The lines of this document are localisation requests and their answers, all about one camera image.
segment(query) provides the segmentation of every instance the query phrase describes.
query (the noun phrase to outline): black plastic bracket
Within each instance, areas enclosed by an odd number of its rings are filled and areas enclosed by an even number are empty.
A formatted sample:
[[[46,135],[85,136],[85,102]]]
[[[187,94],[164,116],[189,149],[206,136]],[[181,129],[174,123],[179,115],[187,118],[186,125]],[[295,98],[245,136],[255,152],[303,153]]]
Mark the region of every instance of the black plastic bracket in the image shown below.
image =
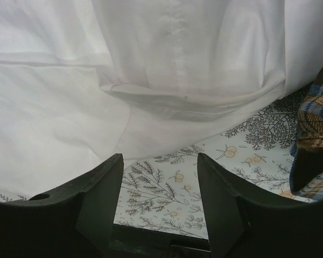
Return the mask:
[[[323,200],[271,193],[205,154],[198,174],[212,257],[323,257]]]
[[[123,175],[114,155],[30,200],[0,203],[0,257],[102,257]]]
[[[167,258],[210,258],[210,250],[195,246],[171,245]]]

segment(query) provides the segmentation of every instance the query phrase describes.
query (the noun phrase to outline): round hole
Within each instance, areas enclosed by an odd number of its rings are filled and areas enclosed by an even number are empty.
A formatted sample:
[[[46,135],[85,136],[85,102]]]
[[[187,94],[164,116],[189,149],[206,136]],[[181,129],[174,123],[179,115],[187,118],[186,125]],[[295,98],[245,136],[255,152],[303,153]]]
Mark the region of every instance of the round hole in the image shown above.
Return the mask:
[[[30,200],[43,200],[43,199],[46,199],[49,197],[50,197],[50,195],[47,193],[40,193],[39,195],[32,197]]]

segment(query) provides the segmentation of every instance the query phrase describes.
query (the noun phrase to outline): white fabric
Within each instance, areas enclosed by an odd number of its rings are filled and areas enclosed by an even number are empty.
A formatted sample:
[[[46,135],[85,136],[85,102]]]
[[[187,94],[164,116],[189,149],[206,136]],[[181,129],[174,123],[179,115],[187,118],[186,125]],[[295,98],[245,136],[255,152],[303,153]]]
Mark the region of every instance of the white fabric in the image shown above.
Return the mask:
[[[0,189],[219,134],[322,64],[323,0],[0,0]]]

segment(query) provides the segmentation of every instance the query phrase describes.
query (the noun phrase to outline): plaid fabric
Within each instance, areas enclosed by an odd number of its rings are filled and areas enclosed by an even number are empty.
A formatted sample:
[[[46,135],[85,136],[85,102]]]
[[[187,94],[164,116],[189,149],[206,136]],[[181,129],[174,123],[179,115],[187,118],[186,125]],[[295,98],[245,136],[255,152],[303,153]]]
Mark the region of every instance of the plaid fabric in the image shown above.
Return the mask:
[[[300,107],[298,131],[290,173],[291,191],[323,199],[323,67]]]

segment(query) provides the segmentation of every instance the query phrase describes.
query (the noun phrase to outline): black plastic part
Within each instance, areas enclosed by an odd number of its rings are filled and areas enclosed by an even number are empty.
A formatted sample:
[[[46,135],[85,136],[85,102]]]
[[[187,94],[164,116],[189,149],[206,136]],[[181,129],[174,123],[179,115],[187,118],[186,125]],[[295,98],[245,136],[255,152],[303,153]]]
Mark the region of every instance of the black plastic part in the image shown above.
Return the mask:
[[[116,154],[30,200],[0,203],[0,257],[103,257],[122,175]]]
[[[205,154],[198,175],[213,258],[323,257],[323,201],[275,195]]]
[[[113,225],[108,257],[208,258],[208,240]]]
[[[294,162],[292,190],[298,192],[323,173],[323,148],[317,148],[315,152],[299,148]]]

